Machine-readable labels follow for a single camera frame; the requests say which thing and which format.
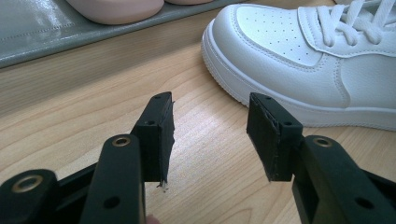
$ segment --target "white sneaker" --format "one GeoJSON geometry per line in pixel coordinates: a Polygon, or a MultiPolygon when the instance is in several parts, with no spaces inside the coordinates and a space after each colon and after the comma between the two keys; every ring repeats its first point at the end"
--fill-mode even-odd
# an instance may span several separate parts
{"type": "Polygon", "coordinates": [[[305,126],[396,131],[395,0],[363,2],[228,6],[205,30],[206,66],[244,105],[270,95],[305,126]]]}

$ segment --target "sneaker sole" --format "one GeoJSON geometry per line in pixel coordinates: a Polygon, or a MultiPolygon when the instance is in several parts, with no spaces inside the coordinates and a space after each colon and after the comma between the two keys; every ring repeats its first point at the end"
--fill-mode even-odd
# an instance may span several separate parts
{"type": "Polygon", "coordinates": [[[271,91],[242,73],[221,53],[212,35],[213,22],[206,27],[202,39],[204,62],[213,78],[233,98],[248,106],[251,92],[269,95],[307,127],[363,126],[396,131],[396,110],[349,107],[332,108],[308,105],[271,91]]]}

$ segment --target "wood grain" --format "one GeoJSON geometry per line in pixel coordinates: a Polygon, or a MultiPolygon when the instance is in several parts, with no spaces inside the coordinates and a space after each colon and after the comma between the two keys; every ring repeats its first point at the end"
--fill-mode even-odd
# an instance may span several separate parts
{"type": "MultiPolygon", "coordinates": [[[[275,7],[332,1],[253,1],[275,7]]],[[[0,183],[47,168],[64,178],[128,133],[149,98],[171,91],[176,143],[170,189],[147,184],[162,223],[299,223],[290,183],[269,183],[246,135],[248,109],[207,72],[201,35],[218,10],[0,70],[0,183]]],[[[396,181],[396,133],[306,128],[335,139],[356,163],[396,181]]]]}

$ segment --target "gray shelf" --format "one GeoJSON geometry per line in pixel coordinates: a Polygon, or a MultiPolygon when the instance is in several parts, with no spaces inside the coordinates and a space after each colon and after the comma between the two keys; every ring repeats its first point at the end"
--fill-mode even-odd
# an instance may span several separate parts
{"type": "Polygon", "coordinates": [[[146,20],[110,26],[87,20],[65,0],[2,0],[0,68],[240,2],[244,1],[215,0],[196,6],[165,3],[146,20]]]}

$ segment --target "pink shoe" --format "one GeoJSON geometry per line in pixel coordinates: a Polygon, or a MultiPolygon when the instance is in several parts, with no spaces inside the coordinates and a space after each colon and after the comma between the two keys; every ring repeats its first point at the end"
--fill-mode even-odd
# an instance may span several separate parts
{"type": "Polygon", "coordinates": [[[163,7],[163,0],[66,0],[91,21],[116,25],[141,21],[163,7]]]}
{"type": "Polygon", "coordinates": [[[213,0],[165,0],[165,2],[176,5],[198,5],[203,3],[212,2],[213,0]]]}

